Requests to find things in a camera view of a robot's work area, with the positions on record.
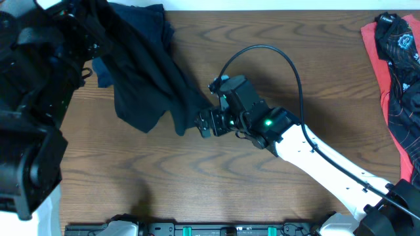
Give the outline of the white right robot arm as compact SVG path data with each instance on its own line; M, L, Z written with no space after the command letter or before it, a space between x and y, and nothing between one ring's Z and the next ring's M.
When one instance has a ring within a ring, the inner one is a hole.
M200 111L201 135L235 132L259 149L295 165L333 194L350 212L335 213L312 230L318 235L418 235L419 190L406 180L397 184L349 161L320 140L284 108L264 100Z

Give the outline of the plain black t-shirt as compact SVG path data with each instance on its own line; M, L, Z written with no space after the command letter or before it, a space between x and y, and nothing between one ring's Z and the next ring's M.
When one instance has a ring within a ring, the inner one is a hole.
M163 5L136 7L97 1L96 10L113 47L95 58L92 66L98 86L113 87L117 116L147 133L168 111L175 132L183 136L211 103L173 60L175 31Z

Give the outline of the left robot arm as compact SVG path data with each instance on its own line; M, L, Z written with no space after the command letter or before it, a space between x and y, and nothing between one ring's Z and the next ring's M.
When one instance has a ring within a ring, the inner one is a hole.
M1 2L1 234L60 235L61 124L111 48L96 1Z

